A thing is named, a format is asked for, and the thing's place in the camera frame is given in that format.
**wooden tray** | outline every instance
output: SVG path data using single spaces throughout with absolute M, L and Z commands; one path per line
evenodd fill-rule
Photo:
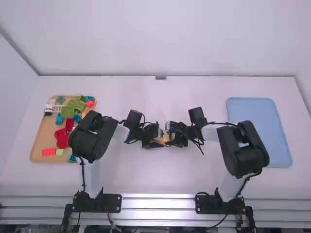
M 58 96 L 52 96 L 50 99 L 56 99 Z M 66 105 L 70 100 L 77 100 L 79 96 L 64 96 L 66 99 L 63 105 Z M 94 106 L 93 108 L 85 107 L 84 113 L 87 114 L 90 110 L 94 110 L 96 106 L 96 99 L 94 98 Z M 33 162 L 40 163 L 69 163 L 69 157 L 72 154 L 72 150 L 70 147 L 67 147 L 63 151 L 63 155 L 57 156 L 42 156 L 42 150 L 46 148 L 57 148 L 56 146 L 56 138 L 54 137 L 54 133 L 56 130 L 60 130 L 65 127 L 66 119 L 64 119 L 64 123 L 62 125 L 56 125 L 56 117 L 58 113 L 52 113 L 51 116 L 44 115 L 44 106 L 42 106 L 42 114 L 43 118 L 41 121 L 40 128 L 38 130 L 37 136 L 35 138 L 35 142 L 33 145 L 33 149 L 30 154 L 30 159 Z

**blue mat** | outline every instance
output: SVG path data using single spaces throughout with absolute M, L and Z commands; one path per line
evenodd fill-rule
M 289 167 L 292 157 L 278 116 L 275 103 L 268 98 L 229 98 L 229 122 L 250 120 L 266 147 L 269 167 Z

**white wall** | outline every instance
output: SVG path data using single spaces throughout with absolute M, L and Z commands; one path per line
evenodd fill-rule
M 310 22 L 309 0 L 0 1 L 41 74 L 290 74 L 309 110 Z
M 37 75 L 0 34 L 0 172 L 35 88 Z

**black mounting bracket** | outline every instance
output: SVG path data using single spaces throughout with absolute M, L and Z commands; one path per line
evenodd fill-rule
M 121 194 L 104 194 L 103 189 L 101 189 L 96 198 L 90 198 L 88 193 L 81 191 L 73 197 L 72 211 L 120 213 L 121 204 Z
M 216 195 L 196 195 L 195 196 L 195 211 L 197 214 L 229 214 L 237 215 L 239 209 L 245 207 L 242 198 L 235 198 L 229 202 L 223 202 Z

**red block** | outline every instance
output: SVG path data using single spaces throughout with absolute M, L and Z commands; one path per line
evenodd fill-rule
M 61 130 L 56 130 L 55 133 L 54 133 L 54 137 L 56 139 L 64 138 L 64 137 L 68 138 L 67 130 L 65 128 L 63 128 Z
M 59 139 L 57 140 L 57 143 L 56 143 L 56 146 L 59 148 L 59 149 L 65 149 L 68 147 L 68 137 L 67 139 Z
M 86 104 L 89 108 L 92 108 L 94 106 L 94 102 L 92 100 L 89 100 L 88 102 L 86 102 Z
M 42 156 L 48 157 L 56 154 L 56 148 L 46 148 L 42 150 Z
M 74 119 L 67 119 L 67 120 L 66 120 L 66 130 L 67 130 L 68 132 L 71 132 L 71 131 L 72 131 L 73 124 L 74 124 Z

